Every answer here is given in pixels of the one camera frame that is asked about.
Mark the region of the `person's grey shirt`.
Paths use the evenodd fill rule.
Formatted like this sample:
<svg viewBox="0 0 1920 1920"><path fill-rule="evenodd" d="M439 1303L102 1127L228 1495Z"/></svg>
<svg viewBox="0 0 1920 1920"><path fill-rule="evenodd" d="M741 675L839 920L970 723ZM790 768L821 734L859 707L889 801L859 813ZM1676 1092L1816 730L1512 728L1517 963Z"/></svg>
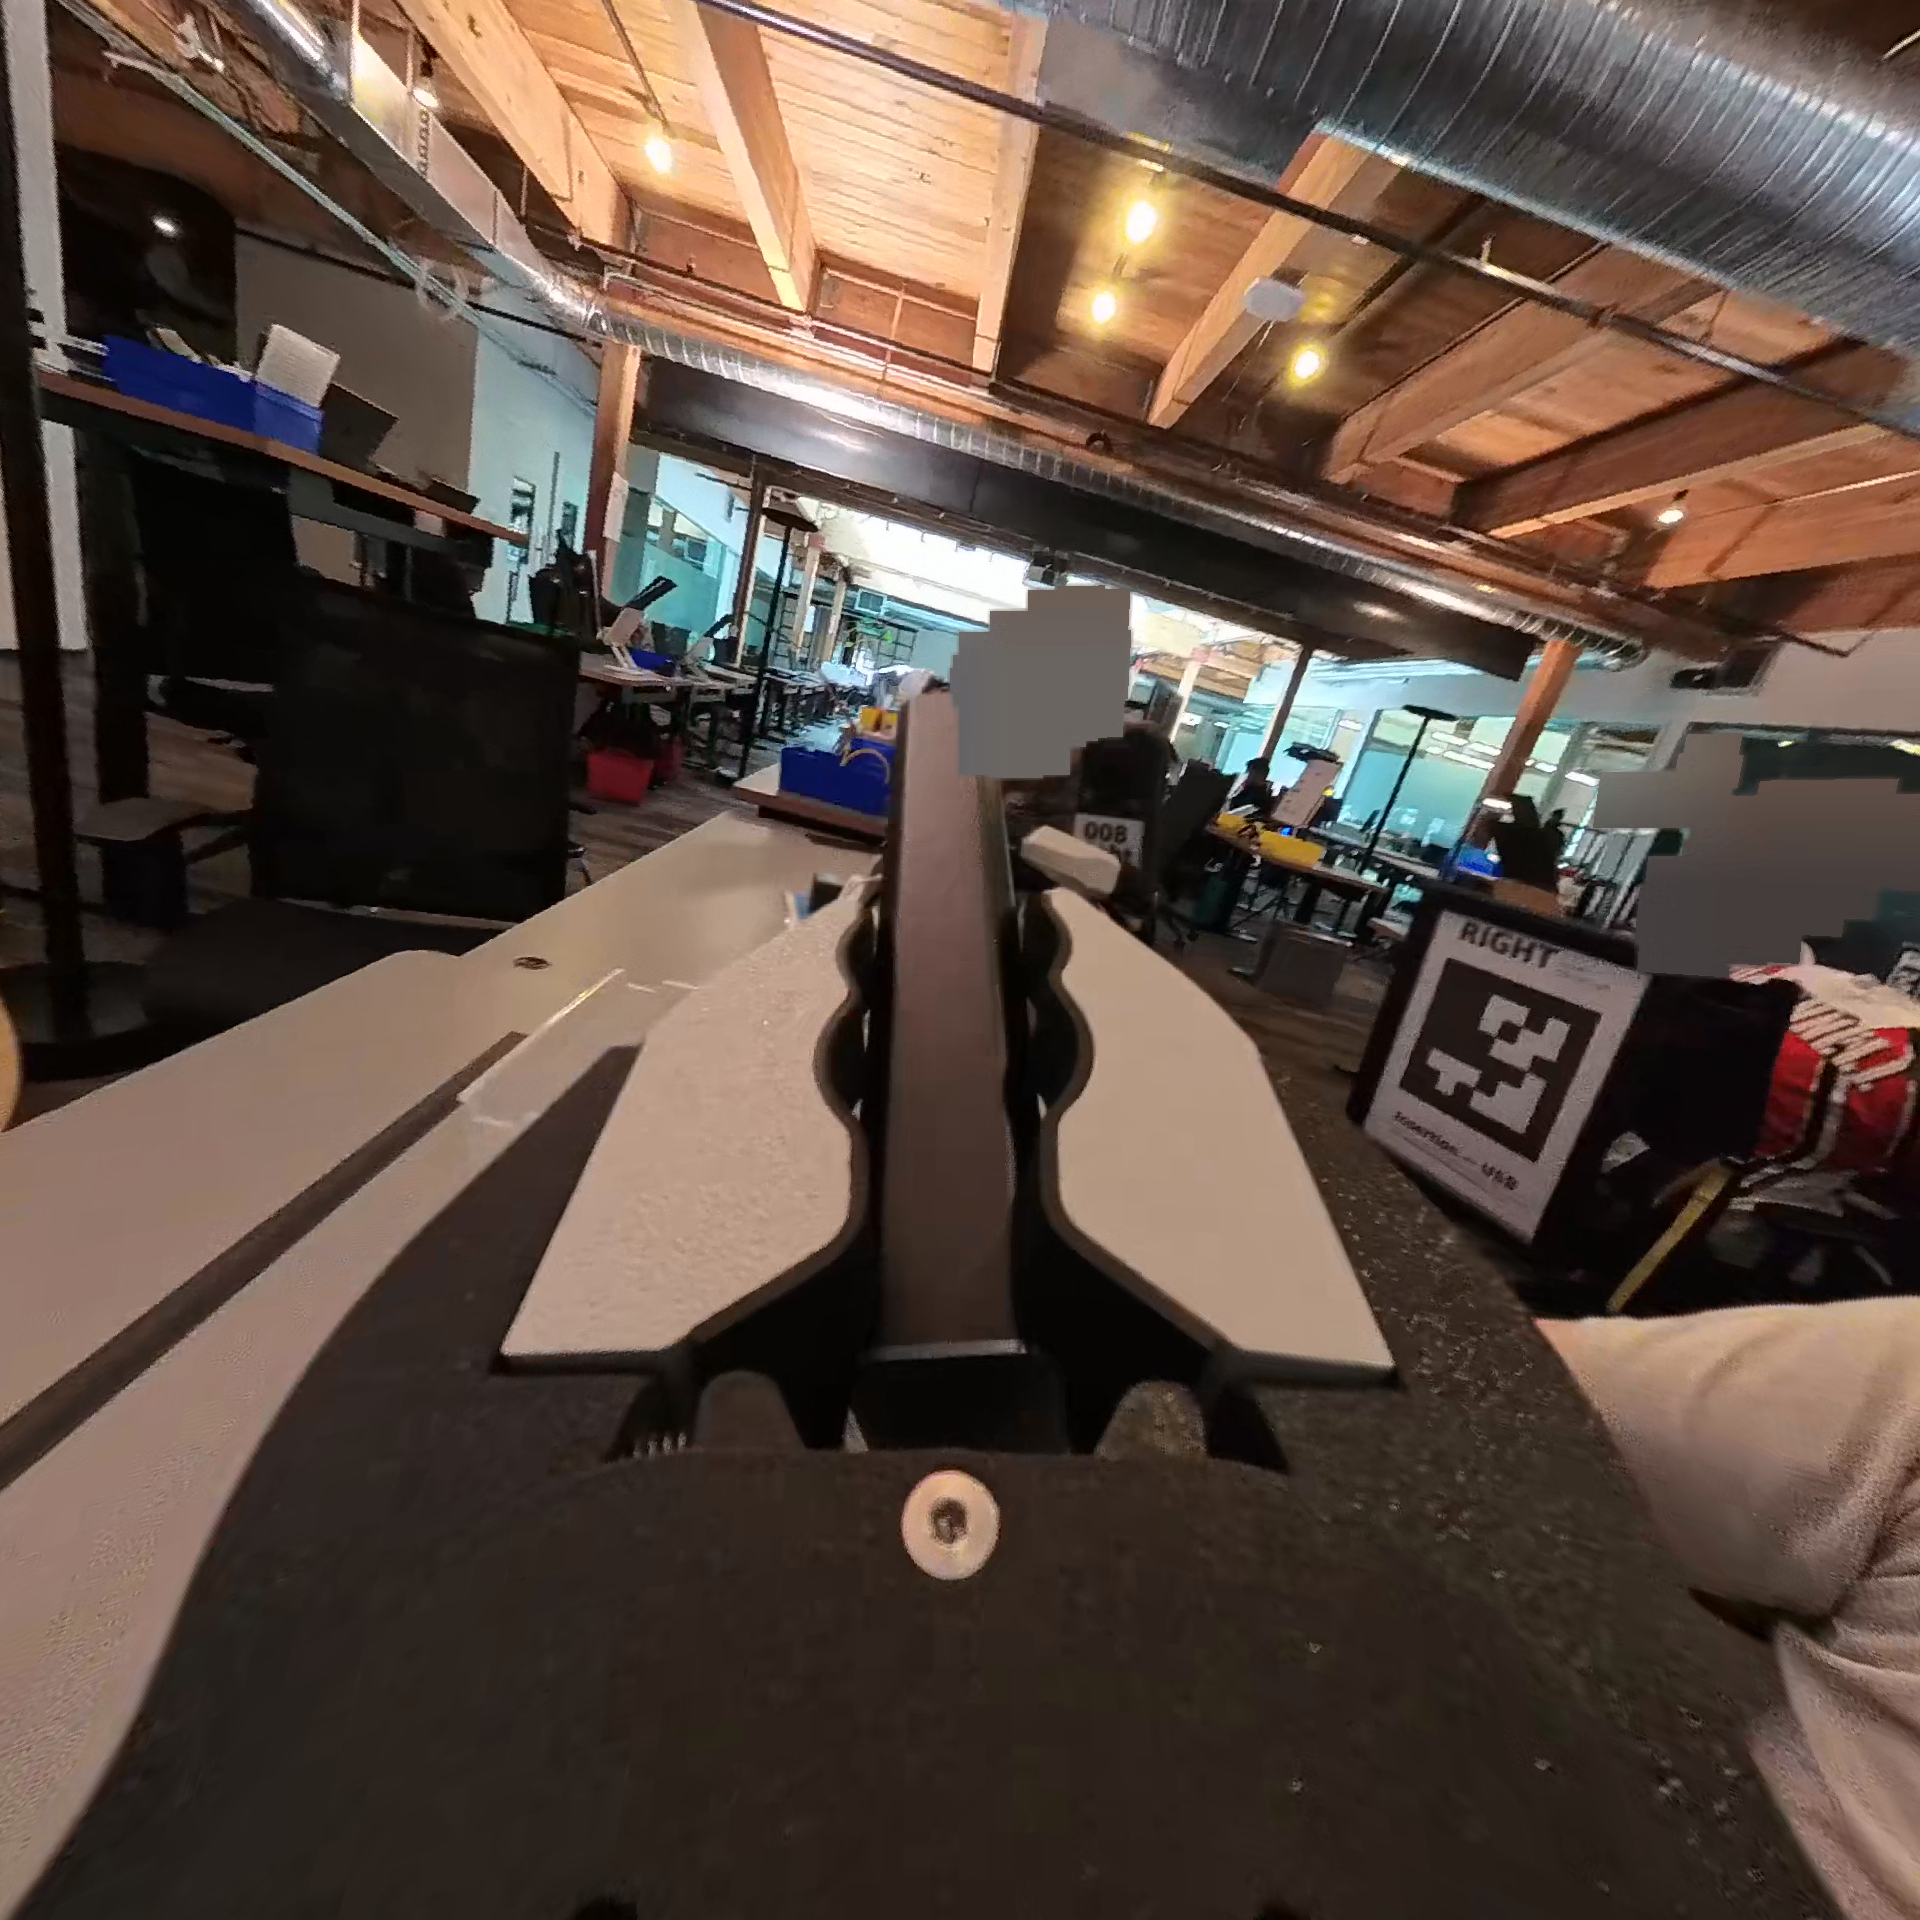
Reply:
<svg viewBox="0 0 1920 1920"><path fill-rule="evenodd" d="M1688 1585L1763 1636L1752 1763L1845 1917L1917 1917L1917 1299L1538 1319Z"/></svg>

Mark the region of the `long slim ceiling duct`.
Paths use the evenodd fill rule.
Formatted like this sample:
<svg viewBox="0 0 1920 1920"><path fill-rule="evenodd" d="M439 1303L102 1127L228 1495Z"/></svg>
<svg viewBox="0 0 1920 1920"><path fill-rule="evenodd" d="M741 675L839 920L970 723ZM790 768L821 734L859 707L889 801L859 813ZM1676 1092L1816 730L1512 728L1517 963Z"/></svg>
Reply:
<svg viewBox="0 0 1920 1920"><path fill-rule="evenodd" d="M1226 604L1250 622L1304 629L1350 658L1452 658L1523 679L1531 650L1571 642L1608 669L1645 658L1628 622L1477 580L1395 526L1345 526L1328 506L1232 478L1195 485L1103 450L995 417L928 407L895 383L900 361L788 365L726 329L674 327L626 299L634 281L599 287L553 261L492 178L410 97L401 141L370 121L337 34L299 31L282 2L228 2L267 47L272 73L427 230L480 270L538 299L573 337L637 350L643 433L721 464L778 466L827 488L893 503L906 518L949 518L1073 572L1153 584L1167 597Z"/></svg>

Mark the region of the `red white garment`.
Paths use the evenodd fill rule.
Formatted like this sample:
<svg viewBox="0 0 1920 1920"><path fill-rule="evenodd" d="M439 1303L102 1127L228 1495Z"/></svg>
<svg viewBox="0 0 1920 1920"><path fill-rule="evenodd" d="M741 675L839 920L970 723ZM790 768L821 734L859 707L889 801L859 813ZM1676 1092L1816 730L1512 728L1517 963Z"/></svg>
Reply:
<svg viewBox="0 0 1920 1920"><path fill-rule="evenodd" d="M1883 1176L1917 1193L1917 999L1819 963L1742 966L1742 983L1789 983L1752 1154L1761 1163Z"/></svg>

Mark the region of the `white printed sign board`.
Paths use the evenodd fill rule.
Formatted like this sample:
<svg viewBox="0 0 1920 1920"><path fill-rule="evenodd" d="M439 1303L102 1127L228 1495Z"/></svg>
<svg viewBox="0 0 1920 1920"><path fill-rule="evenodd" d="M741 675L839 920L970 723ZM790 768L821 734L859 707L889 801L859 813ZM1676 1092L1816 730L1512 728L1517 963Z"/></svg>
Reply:
<svg viewBox="0 0 1920 1920"><path fill-rule="evenodd" d="M1515 1245L1538 1245L1594 1154L1645 1002L1632 945L1462 888L1430 888L1355 1072L1350 1117Z"/></svg>

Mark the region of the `black room divider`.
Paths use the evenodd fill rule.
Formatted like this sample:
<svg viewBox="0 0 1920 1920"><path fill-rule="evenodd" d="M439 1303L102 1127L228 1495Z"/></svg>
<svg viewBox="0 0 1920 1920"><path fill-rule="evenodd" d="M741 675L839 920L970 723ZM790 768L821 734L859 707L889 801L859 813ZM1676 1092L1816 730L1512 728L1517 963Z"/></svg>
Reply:
<svg viewBox="0 0 1920 1920"><path fill-rule="evenodd" d="M253 893L519 922L564 896L581 653L304 579L255 746Z"/></svg>

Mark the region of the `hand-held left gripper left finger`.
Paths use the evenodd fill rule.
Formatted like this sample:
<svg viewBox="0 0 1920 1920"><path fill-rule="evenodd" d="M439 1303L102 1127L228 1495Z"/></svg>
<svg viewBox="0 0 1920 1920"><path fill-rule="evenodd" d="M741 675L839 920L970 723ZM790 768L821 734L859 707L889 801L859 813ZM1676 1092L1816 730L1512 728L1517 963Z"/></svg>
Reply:
<svg viewBox="0 0 1920 1920"><path fill-rule="evenodd" d="M679 994L643 1035L499 1343L508 1371L631 1371L696 1416L771 1377L839 1447L876 1319L859 1127L876 878Z"/></svg>

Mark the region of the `black floor lamp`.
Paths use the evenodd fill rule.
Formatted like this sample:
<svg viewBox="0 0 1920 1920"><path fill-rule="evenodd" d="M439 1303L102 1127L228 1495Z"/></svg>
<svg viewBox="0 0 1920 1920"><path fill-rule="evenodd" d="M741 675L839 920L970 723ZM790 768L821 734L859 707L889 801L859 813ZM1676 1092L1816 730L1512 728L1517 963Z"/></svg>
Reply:
<svg viewBox="0 0 1920 1920"><path fill-rule="evenodd" d="M1375 831L1371 831L1371 847L1378 852L1381 836L1395 838L1395 858L1423 858L1419 847L1434 838L1430 836L1430 822L1428 822L1428 806L1414 806L1410 808L1410 826L1397 826L1401 818L1401 792L1405 792L1405 781L1414 770L1428 728L1430 723L1452 723L1455 716L1450 707L1430 707L1430 705L1407 705L1405 712L1410 712L1417 718L1414 737L1405 749L1405 761L1397 768L1395 788L1389 792L1389 801L1381 802Z"/></svg>

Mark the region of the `large corrugated ceiling duct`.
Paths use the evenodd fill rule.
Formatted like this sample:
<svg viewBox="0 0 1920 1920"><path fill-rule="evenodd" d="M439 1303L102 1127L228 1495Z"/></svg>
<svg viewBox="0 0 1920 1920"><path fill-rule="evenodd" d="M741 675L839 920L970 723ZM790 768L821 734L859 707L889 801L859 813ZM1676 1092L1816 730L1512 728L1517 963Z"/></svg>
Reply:
<svg viewBox="0 0 1920 1920"><path fill-rule="evenodd" d="M1041 97L1245 178L1314 133L1917 354L1917 73L1774 2L1022 2Z"/></svg>

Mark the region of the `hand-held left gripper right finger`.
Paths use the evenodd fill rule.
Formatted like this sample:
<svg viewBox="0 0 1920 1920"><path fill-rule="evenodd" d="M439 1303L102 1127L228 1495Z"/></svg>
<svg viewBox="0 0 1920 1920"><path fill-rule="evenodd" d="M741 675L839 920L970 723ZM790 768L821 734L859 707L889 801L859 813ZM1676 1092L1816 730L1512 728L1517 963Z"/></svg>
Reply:
<svg viewBox="0 0 1920 1920"><path fill-rule="evenodd" d="M1217 999L1082 891L1019 922L1019 1330L1095 1453L1121 1405L1183 1392L1204 1444L1254 1397L1385 1392L1395 1352L1268 1078Z"/></svg>

